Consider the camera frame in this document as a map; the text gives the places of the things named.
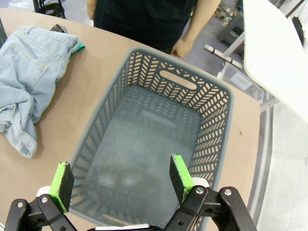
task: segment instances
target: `table surface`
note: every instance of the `table surface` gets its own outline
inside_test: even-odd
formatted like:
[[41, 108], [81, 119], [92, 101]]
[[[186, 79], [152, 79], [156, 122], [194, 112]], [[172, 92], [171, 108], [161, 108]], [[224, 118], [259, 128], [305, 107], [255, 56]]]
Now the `table surface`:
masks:
[[248, 76], [308, 122], [308, 56], [292, 21], [268, 0], [244, 0]]
[[[54, 97], [36, 124], [38, 150], [34, 158], [22, 157], [0, 134], [0, 221], [5, 223], [11, 202], [32, 201], [37, 190], [50, 185], [57, 165], [70, 161], [72, 153], [106, 86], [126, 53], [144, 46], [128, 38], [76, 22], [37, 13], [0, 9], [9, 35], [21, 26], [51, 29], [55, 24], [77, 35], [86, 49], [72, 55], [65, 76], [57, 84]], [[247, 203], [257, 156], [259, 104], [236, 88], [234, 111], [219, 188], [233, 186]], [[94, 225], [75, 215], [67, 215], [78, 230]], [[207, 230], [217, 230], [210, 222]]]

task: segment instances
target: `denim pants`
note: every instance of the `denim pants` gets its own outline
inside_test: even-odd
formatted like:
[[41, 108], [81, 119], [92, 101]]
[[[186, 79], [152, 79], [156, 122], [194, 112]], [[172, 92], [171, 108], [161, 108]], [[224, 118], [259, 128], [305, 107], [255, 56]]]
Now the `denim pants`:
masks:
[[25, 157], [37, 150], [34, 124], [78, 44], [76, 36], [24, 26], [0, 49], [0, 132]]

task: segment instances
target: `laundry basket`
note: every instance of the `laundry basket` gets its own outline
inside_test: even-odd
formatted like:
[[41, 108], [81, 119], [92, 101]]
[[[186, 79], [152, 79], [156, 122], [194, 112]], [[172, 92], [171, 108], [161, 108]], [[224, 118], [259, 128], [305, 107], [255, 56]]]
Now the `laundry basket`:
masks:
[[98, 225], [164, 227], [178, 203], [172, 154], [216, 189], [231, 123], [230, 89], [169, 55], [125, 58], [71, 160], [70, 212]]

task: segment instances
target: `beige table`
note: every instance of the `beige table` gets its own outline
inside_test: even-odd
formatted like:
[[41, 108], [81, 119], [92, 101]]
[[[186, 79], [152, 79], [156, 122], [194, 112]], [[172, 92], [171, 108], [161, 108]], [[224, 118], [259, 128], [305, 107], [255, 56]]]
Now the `beige table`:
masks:
[[[38, 188], [50, 185], [58, 162], [69, 161], [111, 77], [125, 54], [142, 44], [122, 36], [64, 19], [42, 14], [0, 9], [7, 34], [24, 25], [51, 29], [67, 27], [86, 49], [71, 57], [63, 79], [41, 120], [36, 124], [38, 151], [34, 158], [22, 157], [0, 134], [0, 221], [5, 223], [11, 202], [32, 201]], [[227, 155], [220, 187], [236, 187], [247, 203], [252, 184], [259, 132], [259, 104], [241, 91], [233, 90], [235, 103]], [[78, 230], [93, 224], [68, 214]], [[217, 230], [212, 223], [207, 230]]]

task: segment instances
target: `person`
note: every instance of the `person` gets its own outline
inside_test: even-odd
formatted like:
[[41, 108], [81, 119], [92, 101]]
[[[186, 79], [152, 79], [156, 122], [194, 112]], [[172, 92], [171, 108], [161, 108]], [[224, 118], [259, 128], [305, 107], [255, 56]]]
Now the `person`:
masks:
[[[86, 0], [94, 26], [184, 57], [220, 0]], [[192, 14], [185, 35], [183, 29]]]

